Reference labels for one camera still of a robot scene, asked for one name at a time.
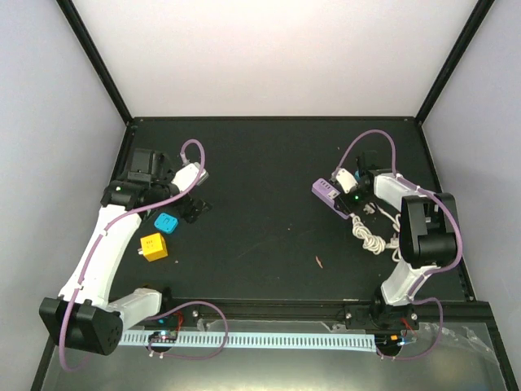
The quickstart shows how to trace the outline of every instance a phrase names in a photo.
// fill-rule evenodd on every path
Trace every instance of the purple object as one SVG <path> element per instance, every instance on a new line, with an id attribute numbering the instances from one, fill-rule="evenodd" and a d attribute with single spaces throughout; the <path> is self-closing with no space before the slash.
<path id="1" fill-rule="evenodd" d="M 327 180 L 325 180 L 324 178 L 318 179 L 313 184 L 311 191 L 314 195 L 320 198 L 327 206 L 329 206 L 338 215 L 340 215 L 344 220 L 347 220 L 349 218 L 347 214 L 335 209 L 335 198 L 340 195 L 340 191 L 335 189 L 335 187 L 331 185 Z"/>

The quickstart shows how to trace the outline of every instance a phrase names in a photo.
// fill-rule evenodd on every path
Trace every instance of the blue cube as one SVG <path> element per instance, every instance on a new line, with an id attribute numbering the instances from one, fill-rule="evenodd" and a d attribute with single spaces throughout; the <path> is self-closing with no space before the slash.
<path id="1" fill-rule="evenodd" d="M 165 234 L 171 234 L 176 229 L 177 224 L 179 224 L 179 221 L 174 216 L 162 213 L 155 220 L 154 227 Z"/>

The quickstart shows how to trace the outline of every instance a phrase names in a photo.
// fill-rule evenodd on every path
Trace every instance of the black frame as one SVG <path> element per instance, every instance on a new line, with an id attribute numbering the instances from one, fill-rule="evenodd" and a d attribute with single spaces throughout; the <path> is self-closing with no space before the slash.
<path id="1" fill-rule="evenodd" d="M 125 101 L 121 97 L 115 82 L 113 81 L 101 55 L 99 54 L 86 26 L 83 24 L 81 17 L 75 8 L 72 0 L 56 0 L 59 4 L 63 14 L 67 18 L 73 32 L 76 34 L 78 41 L 87 54 L 94 70 L 99 75 L 99 78 L 105 86 L 112 102 L 120 113 L 121 119 L 127 125 L 125 136 L 123 137 L 120 151 L 118 153 L 116 164 L 112 172 L 112 179 L 121 173 L 125 167 L 126 161 L 129 157 L 129 152 L 134 140 L 135 131 L 137 130 L 139 119 L 132 117 L 129 109 L 126 107 Z M 450 51 L 448 58 L 445 60 L 442 69 L 435 79 L 427 97 L 425 98 L 418 114 L 415 118 L 403 118 L 405 121 L 414 121 L 417 131 L 419 132 L 424 149 L 429 157 L 429 165 L 431 173 L 436 181 L 436 190 L 441 191 L 440 182 L 436 174 L 435 166 L 432 161 L 427 141 L 425 139 L 422 124 L 427 119 L 428 114 L 434 107 L 436 100 L 439 98 L 445 85 L 447 84 L 454 69 L 459 63 L 469 46 L 476 31 L 481 25 L 484 17 L 487 15 L 494 0 L 478 0 L 474 10 L 471 12 L 463 30 L 461 31 L 453 49 Z M 246 117 L 238 117 L 235 119 L 247 119 Z M 449 322 L 470 322 L 470 323 L 486 323 L 488 333 L 493 341 L 499 363 L 501 364 L 501 373 L 506 382 L 508 390 L 517 390 L 512 367 L 506 355 L 505 346 L 503 345 L 501 335 L 497 329 L 496 321 L 493 317 L 493 312 L 487 302 L 476 301 L 474 289 L 465 266 L 462 261 L 459 266 L 460 280 L 465 292 L 466 301 L 462 302 L 445 302 L 444 318 Z M 346 303 L 337 301 L 331 303 L 320 302 L 298 302 L 289 303 L 284 301 L 278 304 L 275 302 L 259 302 L 259 301 L 223 301 L 216 302 L 223 312 L 232 319 L 294 319 L 294 320 L 321 320 L 334 321 L 338 320 L 339 314 L 345 313 Z M 438 309 L 436 305 L 422 305 L 416 309 L 419 318 L 422 321 L 437 322 L 439 319 Z M 201 308 L 200 313 L 204 317 L 211 318 L 214 316 L 210 313 L 205 313 L 205 309 Z M 55 349 L 54 343 L 49 339 L 46 343 L 40 365 L 34 377 L 34 382 L 31 390 L 42 389 L 43 382 L 46 376 L 46 371 L 50 363 L 50 358 Z"/>

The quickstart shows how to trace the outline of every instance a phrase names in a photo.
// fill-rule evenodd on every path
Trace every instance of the red wire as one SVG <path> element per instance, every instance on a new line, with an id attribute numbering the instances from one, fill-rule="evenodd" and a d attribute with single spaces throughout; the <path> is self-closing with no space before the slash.
<path id="1" fill-rule="evenodd" d="M 413 330 L 413 328 L 409 325 L 409 323 L 407 323 L 407 319 L 405 318 L 402 318 L 401 319 L 401 322 L 410 330 L 413 332 L 414 336 L 418 336 L 418 334 L 416 334 L 416 331 Z"/>
<path id="2" fill-rule="evenodd" d="M 184 322 L 184 318 L 182 316 L 182 314 L 180 312 L 174 312 L 173 313 L 174 315 L 177 315 L 177 328 L 176 328 L 176 332 L 179 332 L 181 330 L 181 325 L 182 323 Z"/>

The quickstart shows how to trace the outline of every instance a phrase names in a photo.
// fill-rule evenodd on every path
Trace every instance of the small debris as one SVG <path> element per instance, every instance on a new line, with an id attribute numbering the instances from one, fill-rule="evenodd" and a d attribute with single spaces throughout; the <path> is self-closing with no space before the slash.
<path id="1" fill-rule="evenodd" d="M 317 261 L 317 264 L 320 266 L 321 269 L 324 268 L 324 266 L 322 266 L 322 261 L 320 260 L 320 258 L 318 257 L 318 255 L 315 256 L 315 261 Z"/>

